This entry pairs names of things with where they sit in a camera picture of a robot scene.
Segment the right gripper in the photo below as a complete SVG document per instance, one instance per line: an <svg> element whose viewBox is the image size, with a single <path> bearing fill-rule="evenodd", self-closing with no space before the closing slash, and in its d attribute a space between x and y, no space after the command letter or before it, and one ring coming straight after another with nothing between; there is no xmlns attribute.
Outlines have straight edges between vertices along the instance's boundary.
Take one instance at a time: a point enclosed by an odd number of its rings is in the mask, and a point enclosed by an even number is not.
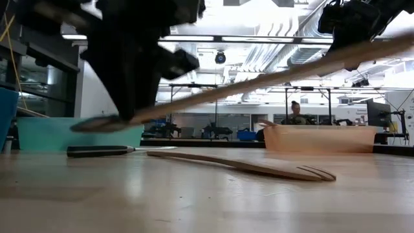
<svg viewBox="0 0 414 233"><path fill-rule="evenodd" d="M318 21L318 32L333 34L333 41L326 56L345 46L346 50L354 51L366 44L365 39L347 42L347 36L334 34L335 30L350 30L352 34L368 37L379 17L379 9L368 1L331 1L326 4Z"/></svg>

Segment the long wooden spoon handle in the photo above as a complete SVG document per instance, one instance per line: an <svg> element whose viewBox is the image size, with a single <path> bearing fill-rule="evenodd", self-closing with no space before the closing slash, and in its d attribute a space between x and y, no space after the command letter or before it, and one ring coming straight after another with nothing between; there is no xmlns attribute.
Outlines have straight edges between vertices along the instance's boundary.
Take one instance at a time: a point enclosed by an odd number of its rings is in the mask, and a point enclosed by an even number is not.
<svg viewBox="0 0 414 233"><path fill-rule="evenodd" d="M270 74L260 74L258 77L251 80L237 82L212 91L206 91L186 98L174 100L170 103L145 108L138 113L135 113L129 121L123 121L120 117L115 115L97 116L82 120L81 122L72 125L70 130L76 133L112 133L115 131L122 131L142 125L151 119L198 104L212 102L235 94L252 92L256 89L283 84L285 82L303 80L317 74L327 74L341 69L355 67L359 63L405 52L413 46L414 31L404 32L383 41L366 42L365 46L361 49L349 51L344 47L334 51L328 56L297 65L289 70Z"/></svg>

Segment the black background robot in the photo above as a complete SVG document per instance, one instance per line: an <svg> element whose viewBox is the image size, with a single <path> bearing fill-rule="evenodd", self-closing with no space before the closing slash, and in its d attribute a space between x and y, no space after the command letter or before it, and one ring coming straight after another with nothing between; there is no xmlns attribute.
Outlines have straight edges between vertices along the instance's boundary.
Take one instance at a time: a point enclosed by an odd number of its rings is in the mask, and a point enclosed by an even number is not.
<svg viewBox="0 0 414 233"><path fill-rule="evenodd" d="M181 128L171 122L153 122L149 129L145 129L142 136L144 138L173 138L174 132L179 136Z"/></svg>
<svg viewBox="0 0 414 233"><path fill-rule="evenodd" d="M228 127L216 126L215 122L211 122L206 127L202 128L201 137L203 139L220 139L220 135L225 135L224 139L229 140L228 135L233 131Z"/></svg>

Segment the black monitor on stand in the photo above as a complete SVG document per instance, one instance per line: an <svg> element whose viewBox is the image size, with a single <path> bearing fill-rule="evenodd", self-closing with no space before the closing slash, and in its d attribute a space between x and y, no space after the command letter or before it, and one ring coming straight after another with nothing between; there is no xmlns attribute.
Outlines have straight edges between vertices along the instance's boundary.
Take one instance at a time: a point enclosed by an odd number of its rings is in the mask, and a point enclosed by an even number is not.
<svg viewBox="0 0 414 233"><path fill-rule="evenodd" d="M389 104L381 104L381 103L374 102L373 100L368 100L367 101L367 115L368 115L369 126L394 129L395 131L398 128L392 124L391 116L392 115L400 116L401 125L402 125L402 134L404 136L408 135L408 132L406 130L404 109L400 111L392 111Z"/></svg>

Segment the person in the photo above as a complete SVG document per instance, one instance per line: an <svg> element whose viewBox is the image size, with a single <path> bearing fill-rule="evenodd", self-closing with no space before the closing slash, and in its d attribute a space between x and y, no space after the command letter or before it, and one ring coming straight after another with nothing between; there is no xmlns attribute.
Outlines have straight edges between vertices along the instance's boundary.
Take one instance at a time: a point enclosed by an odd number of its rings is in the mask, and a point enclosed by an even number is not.
<svg viewBox="0 0 414 233"><path fill-rule="evenodd" d="M301 107L297 101L291 101L291 114L286 119L282 120L283 125L310 125L311 122L305 115L301 115Z"/></svg>

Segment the teal translucent plastic bin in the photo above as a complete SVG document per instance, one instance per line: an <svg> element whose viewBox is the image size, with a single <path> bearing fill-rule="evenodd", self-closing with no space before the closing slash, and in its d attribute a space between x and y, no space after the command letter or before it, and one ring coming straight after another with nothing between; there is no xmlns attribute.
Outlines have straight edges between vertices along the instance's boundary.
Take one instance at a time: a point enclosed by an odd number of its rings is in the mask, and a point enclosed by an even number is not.
<svg viewBox="0 0 414 233"><path fill-rule="evenodd" d="M19 117L17 128L20 150L37 152L65 151L69 146L139 147L144 128L133 127L114 133L75 133L70 127L80 118Z"/></svg>

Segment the orange translucent plastic bin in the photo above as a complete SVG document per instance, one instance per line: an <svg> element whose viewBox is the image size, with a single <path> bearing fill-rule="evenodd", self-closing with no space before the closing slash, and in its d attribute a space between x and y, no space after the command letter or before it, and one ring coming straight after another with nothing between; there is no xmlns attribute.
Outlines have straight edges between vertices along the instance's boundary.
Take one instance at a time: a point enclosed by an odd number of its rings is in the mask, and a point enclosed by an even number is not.
<svg viewBox="0 0 414 233"><path fill-rule="evenodd" d="M276 125L263 129L269 151L287 153L371 153L373 126Z"/></svg>

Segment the black overhead light bar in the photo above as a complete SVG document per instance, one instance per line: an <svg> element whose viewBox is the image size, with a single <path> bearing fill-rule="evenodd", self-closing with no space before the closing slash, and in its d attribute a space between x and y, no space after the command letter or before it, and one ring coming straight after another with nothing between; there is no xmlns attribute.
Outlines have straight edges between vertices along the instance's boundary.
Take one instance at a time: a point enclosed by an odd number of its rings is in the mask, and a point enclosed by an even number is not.
<svg viewBox="0 0 414 233"><path fill-rule="evenodd" d="M295 45L330 45L332 38L308 38L287 36L219 36L219 35L172 35L160 38L161 42L192 42L192 43L268 43Z"/></svg>

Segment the black desk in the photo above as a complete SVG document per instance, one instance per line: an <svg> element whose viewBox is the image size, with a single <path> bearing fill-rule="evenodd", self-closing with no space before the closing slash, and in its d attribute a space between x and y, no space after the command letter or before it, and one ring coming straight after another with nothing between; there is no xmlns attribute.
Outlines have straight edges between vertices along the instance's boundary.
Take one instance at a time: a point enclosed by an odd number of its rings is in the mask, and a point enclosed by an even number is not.
<svg viewBox="0 0 414 233"><path fill-rule="evenodd" d="M385 145L385 144L388 144L388 138L404 138L404 139L407 139L407 140L409 140L409 134L408 133L406 133L406 134L404 134L404 133L387 133L387 132L384 132L384 133L377 133L376 135L375 135L375 139L374 139L374 143L375 144L383 144L383 145Z"/></svg>

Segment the blue crate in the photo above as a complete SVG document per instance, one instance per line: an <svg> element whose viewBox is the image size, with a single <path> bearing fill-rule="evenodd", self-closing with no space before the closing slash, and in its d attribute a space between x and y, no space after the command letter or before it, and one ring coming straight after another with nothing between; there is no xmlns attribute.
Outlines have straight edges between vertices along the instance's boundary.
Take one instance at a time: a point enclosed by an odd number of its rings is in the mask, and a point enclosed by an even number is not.
<svg viewBox="0 0 414 233"><path fill-rule="evenodd" d="M255 141L256 132L250 131L248 128L244 128L237 131L237 138L241 141Z"/></svg>

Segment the blue plastic bin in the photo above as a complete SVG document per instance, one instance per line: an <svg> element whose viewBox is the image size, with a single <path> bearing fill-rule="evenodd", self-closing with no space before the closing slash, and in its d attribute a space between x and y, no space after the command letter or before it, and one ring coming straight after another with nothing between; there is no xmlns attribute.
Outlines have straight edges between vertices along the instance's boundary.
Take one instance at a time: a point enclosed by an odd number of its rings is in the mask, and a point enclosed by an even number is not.
<svg viewBox="0 0 414 233"><path fill-rule="evenodd" d="M0 152L16 115L18 96L18 92L0 87Z"/></svg>

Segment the wooden spatula with short slots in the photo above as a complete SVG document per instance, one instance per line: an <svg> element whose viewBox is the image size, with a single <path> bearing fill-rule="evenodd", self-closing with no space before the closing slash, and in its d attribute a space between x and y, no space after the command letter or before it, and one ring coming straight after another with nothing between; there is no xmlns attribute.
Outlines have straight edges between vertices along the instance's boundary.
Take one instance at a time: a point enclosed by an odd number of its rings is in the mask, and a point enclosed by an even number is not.
<svg viewBox="0 0 414 233"><path fill-rule="evenodd" d="M172 151L152 150L147 155L154 157L169 157L193 161L212 162L230 166L240 170L274 175L300 181L336 181L335 174L315 166L297 165L288 161L275 159L230 159L215 155L198 155Z"/></svg>

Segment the black station frame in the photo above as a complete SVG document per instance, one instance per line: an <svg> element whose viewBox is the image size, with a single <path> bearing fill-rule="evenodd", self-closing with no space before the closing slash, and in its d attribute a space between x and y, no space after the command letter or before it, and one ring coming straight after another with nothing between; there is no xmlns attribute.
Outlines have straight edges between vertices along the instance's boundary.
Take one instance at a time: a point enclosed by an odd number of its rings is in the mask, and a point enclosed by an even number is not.
<svg viewBox="0 0 414 233"><path fill-rule="evenodd" d="M200 84L200 83L171 83L169 84L171 87L171 94L170 94L170 101L173 101L173 97L180 92L182 88L188 88L190 90L192 89L200 89L200 90L210 90L210 89L216 89L218 88L217 84Z"/></svg>
<svg viewBox="0 0 414 233"><path fill-rule="evenodd" d="M311 87L311 86L284 86L283 89L285 90L285 120L284 123L288 123L289 121L289 113L288 113L288 90L293 89L294 91L318 91L321 95L328 99L328 107L329 107L329 123L328 125L333 125L332 121L332 104L331 104L331 88L330 87Z"/></svg>

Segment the black-handled kitchen knife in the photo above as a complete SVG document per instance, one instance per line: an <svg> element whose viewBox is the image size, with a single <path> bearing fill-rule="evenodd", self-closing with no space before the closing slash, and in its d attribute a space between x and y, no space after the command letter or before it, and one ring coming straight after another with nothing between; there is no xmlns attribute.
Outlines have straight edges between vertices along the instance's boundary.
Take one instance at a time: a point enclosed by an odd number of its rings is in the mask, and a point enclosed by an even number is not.
<svg viewBox="0 0 414 233"><path fill-rule="evenodd" d="M67 156L69 158L105 157L125 155L136 151L149 150L173 150L176 146L161 146L149 148L136 148L132 146L68 146Z"/></svg>

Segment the black table frame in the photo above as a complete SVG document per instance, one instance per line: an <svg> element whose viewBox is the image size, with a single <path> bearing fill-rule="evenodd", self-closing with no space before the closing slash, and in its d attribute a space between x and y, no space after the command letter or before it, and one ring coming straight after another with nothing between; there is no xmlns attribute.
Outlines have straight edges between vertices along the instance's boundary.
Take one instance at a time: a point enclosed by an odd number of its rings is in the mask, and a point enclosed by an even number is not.
<svg viewBox="0 0 414 233"><path fill-rule="evenodd" d="M142 140L140 146L178 146L178 147L202 147L202 148L265 148L264 142L245 141L220 141L220 140ZM375 144L373 153L386 155L400 155L414 157L414 147L388 146Z"/></svg>

